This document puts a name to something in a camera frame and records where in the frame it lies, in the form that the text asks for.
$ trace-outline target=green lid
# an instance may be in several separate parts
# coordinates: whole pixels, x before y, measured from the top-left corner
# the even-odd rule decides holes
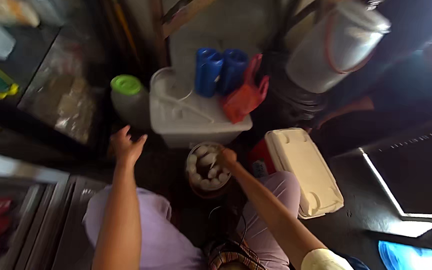
[[[119,75],[111,80],[111,88],[123,95],[132,96],[139,93],[141,82],[131,75]]]

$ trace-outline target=hand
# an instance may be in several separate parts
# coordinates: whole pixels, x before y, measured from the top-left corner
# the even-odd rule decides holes
[[[219,150],[217,156],[218,164],[221,164],[224,168],[231,170],[234,165],[238,163],[236,152],[229,148],[222,148]]]
[[[141,156],[148,135],[144,134],[137,142],[133,142],[131,135],[128,135],[129,128],[129,125],[127,125],[114,133],[111,136],[111,145],[113,146],[118,163],[134,166],[139,156]]]

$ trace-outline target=label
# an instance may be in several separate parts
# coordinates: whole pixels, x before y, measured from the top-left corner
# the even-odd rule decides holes
[[[268,170],[264,159],[259,159],[252,164],[252,171],[256,178],[268,176]]]

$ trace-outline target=plastic bag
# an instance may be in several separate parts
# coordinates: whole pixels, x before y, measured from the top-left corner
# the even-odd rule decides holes
[[[248,68],[244,71],[243,85],[221,99],[223,111],[233,124],[243,121],[244,117],[257,108],[266,98],[269,76],[265,75],[261,79],[259,87],[255,85],[255,75],[261,65],[262,58],[262,54],[253,56]]]

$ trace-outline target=cream styrofoam box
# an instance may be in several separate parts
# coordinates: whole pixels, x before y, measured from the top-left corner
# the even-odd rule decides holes
[[[302,128],[273,130],[264,138],[275,169],[291,172],[299,181],[300,218],[320,217],[344,206],[333,174],[306,131]]]

